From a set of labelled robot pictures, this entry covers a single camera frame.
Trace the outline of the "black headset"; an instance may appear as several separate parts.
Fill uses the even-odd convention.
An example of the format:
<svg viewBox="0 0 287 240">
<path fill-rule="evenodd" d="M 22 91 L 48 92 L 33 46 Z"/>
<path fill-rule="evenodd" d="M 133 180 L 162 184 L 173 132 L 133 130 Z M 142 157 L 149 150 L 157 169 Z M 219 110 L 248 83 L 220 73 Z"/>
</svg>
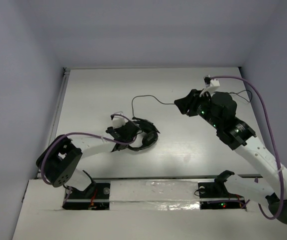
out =
<svg viewBox="0 0 287 240">
<path fill-rule="evenodd" d="M 141 140 L 141 146 L 132 147 L 129 145 L 127 148 L 133 152 L 139 152 L 152 147 L 159 139 L 159 130 L 151 121 L 147 119 L 133 117 L 132 120 L 139 126 L 143 137 Z"/>
</svg>

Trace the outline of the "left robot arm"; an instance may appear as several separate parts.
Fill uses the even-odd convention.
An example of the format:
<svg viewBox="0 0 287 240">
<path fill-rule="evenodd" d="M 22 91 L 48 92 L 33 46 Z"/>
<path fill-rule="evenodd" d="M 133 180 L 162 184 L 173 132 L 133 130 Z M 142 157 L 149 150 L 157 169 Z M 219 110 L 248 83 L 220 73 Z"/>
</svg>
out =
<svg viewBox="0 0 287 240">
<path fill-rule="evenodd" d="M 132 144 L 140 128 L 132 121 L 119 127 L 108 127 L 108 137 L 86 132 L 59 135 L 36 161 L 44 183 L 54 188 L 66 186 L 90 197 L 95 191 L 87 170 L 78 169 L 81 160 L 120 151 Z"/>
</svg>

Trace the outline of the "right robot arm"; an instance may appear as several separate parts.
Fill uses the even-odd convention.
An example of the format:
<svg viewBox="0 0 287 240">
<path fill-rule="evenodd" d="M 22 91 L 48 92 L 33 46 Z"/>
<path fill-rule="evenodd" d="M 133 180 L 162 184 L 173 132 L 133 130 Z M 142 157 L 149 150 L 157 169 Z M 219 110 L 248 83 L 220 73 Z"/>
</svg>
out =
<svg viewBox="0 0 287 240">
<path fill-rule="evenodd" d="M 251 182 L 225 170 L 215 178 L 214 190 L 221 197 L 238 194 L 269 209 L 278 221 L 287 225 L 287 168 L 277 164 L 255 131 L 236 117 L 237 103 L 227 92 L 193 89 L 174 101 L 179 111 L 189 117 L 200 116 L 216 129 L 221 142 L 244 158 L 264 178 L 267 185 Z"/>
</svg>

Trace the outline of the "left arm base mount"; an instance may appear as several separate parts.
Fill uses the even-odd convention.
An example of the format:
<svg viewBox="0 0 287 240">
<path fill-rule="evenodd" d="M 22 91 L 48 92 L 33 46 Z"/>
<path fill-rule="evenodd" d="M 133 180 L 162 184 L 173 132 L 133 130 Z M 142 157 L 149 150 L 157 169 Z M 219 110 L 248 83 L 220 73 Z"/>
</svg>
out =
<svg viewBox="0 0 287 240">
<path fill-rule="evenodd" d="M 67 187 L 62 208 L 65 210 L 109 210 L 110 209 L 109 182 L 92 182 L 84 191 L 74 187 Z"/>
</svg>

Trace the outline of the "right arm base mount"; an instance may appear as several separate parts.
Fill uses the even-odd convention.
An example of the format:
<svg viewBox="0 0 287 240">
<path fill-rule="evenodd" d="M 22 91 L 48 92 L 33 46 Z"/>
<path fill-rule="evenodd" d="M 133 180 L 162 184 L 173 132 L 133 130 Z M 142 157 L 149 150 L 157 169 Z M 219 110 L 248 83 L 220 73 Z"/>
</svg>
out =
<svg viewBox="0 0 287 240">
<path fill-rule="evenodd" d="M 228 193 L 223 184 L 199 182 L 193 193 L 200 200 L 201 210 L 247 209 L 248 200 L 238 194 Z"/>
</svg>

